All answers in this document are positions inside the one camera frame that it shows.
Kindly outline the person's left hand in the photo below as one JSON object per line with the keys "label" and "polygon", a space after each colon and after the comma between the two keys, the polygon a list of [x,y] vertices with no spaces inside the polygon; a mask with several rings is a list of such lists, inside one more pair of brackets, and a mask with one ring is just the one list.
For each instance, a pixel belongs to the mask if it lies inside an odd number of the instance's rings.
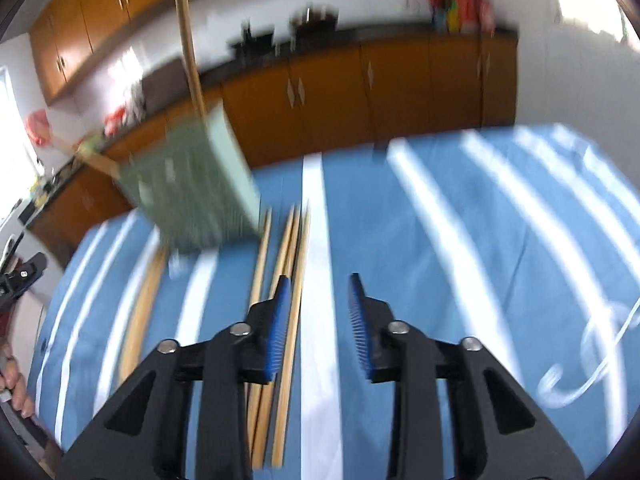
{"label": "person's left hand", "polygon": [[1,341],[1,354],[6,357],[6,368],[1,374],[1,389],[9,389],[12,394],[11,404],[23,418],[31,418],[35,413],[35,403],[27,392],[25,377],[14,358],[11,345]]}

